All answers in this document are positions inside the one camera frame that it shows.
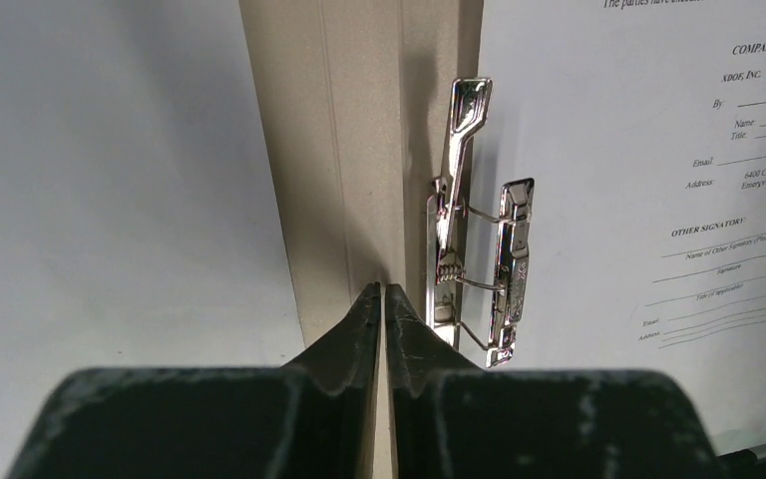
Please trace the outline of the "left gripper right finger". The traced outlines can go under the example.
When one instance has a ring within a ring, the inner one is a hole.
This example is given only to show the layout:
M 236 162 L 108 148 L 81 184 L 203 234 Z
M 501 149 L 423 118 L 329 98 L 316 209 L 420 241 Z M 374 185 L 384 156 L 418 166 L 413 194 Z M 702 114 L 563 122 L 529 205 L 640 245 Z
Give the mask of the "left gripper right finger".
M 691 401 L 649 370 L 484 370 L 385 292 L 401 478 L 722 478 Z

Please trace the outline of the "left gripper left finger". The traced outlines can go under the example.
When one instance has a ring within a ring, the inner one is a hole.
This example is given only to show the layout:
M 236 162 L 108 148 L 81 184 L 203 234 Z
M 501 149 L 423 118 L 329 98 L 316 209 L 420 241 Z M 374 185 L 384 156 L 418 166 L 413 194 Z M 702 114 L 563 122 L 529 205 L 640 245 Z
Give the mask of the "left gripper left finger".
M 381 286 L 278 367 L 89 368 L 49 395 L 12 478 L 367 478 Z

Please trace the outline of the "metal folder clip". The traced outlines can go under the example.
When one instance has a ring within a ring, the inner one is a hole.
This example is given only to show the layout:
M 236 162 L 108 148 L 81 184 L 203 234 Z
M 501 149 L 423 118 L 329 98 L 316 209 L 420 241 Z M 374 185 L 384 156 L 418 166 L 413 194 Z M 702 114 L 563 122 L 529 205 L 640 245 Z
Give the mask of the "metal folder clip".
M 486 367 L 508 363 L 516 349 L 530 272 L 535 182 L 501 185 L 489 206 L 472 180 L 474 137 L 486 125 L 493 82 L 456 78 L 439 175 L 426 201 L 424 321 L 454 349 L 467 334 Z

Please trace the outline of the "white paper sheet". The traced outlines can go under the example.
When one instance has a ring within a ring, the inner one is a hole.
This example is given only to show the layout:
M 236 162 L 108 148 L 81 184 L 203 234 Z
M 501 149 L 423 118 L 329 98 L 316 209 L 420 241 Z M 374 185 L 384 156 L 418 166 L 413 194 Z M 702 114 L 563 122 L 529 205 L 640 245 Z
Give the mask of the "white paper sheet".
M 303 346 L 234 1 L 0 1 L 0 478 L 92 366 Z

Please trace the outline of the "brown cardboard folder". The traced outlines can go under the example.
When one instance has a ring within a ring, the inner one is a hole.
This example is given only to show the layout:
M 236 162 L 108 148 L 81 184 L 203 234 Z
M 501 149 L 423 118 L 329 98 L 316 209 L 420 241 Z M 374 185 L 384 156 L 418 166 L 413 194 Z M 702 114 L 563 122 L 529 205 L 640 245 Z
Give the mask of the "brown cardboard folder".
M 480 1 L 243 1 L 308 348 L 362 289 L 424 305 L 425 208 L 451 85 L 476 74 Z

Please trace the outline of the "printed paper sheet stack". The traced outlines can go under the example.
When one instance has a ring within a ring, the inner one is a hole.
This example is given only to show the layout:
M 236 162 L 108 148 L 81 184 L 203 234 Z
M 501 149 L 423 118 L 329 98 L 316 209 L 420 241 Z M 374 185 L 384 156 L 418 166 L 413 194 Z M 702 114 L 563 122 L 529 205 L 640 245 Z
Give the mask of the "printed paper sheet stack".
M 488 1 L 473 204 L 535 182 L 511 369 L 647 368 L 766 444 L 766 1 Z

